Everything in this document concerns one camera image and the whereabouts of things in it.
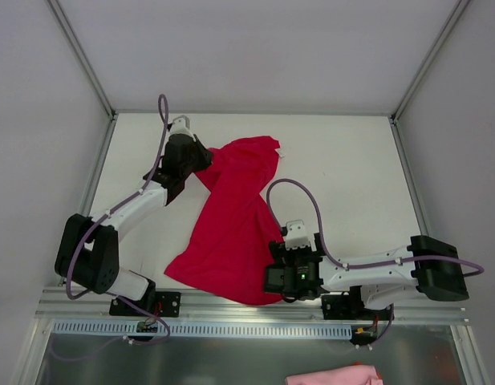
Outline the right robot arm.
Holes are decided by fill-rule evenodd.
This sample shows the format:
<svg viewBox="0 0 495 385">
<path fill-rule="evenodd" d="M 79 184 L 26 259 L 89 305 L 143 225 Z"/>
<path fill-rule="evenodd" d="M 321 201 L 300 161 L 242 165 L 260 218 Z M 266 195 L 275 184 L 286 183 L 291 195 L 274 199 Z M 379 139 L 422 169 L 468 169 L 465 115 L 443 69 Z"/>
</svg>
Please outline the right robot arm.
<svg viewBox="0 0 495 385">
<path fill-rule="evenodd" d="M 337 263 L 326 255 L 318 233 L 311 241 L 287 235 L 282 242 L 272 241 L 269 250 L 274 262 L 265 268 L 266 293 L 304 301 L 350 291 L 346 308 L 354 318 L 365 318 L 373 310 L 407 299 L 469 299 L 456 247 L 425 235 L 385 253 Z"/>
</svg>

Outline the red t-shirt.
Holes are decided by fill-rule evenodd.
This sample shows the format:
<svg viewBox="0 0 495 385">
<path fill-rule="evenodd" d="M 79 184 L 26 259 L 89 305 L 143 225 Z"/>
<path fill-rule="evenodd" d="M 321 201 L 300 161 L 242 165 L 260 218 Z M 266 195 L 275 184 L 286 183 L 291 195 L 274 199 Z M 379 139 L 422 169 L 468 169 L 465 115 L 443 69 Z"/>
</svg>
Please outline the red t-shirt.
<svg viewBox="0 0 495 385">
<path fill-rule="evenodd" d="M 211 165 L 197 173 L 209 197 L 166 276 L 247 306 L 280 301 L 263 289 L 265 268 L 273 261 L 269 243 L 282 236 L 261 196 L 277 171 L 279 148 L 272 137 L 255 136 L 212 150 Z"/>
</svg>

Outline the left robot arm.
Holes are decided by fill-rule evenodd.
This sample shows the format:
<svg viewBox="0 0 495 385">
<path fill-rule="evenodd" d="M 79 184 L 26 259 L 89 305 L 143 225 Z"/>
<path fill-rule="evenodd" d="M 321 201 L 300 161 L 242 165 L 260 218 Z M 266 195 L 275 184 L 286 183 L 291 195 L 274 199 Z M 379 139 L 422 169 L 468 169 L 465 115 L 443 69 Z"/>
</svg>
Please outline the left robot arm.
<svg viewBox="0 0 495 385">
<path fill-rule="evenodd" d="M 99 217 L 74 214 L 67 220 L 55 272 L 96 294 L 127 298 L 138 315 L 152 312 L 156 296 L 147 278 L 120 266 L 120 241 L 144 218 L 174 201 L 184 190 L 188 177 L 207 169 L 213 154 L 190 133 L 168 138 L 164 154 L 153 173 L 144 176 L 146 186 Z"/>
</svg>

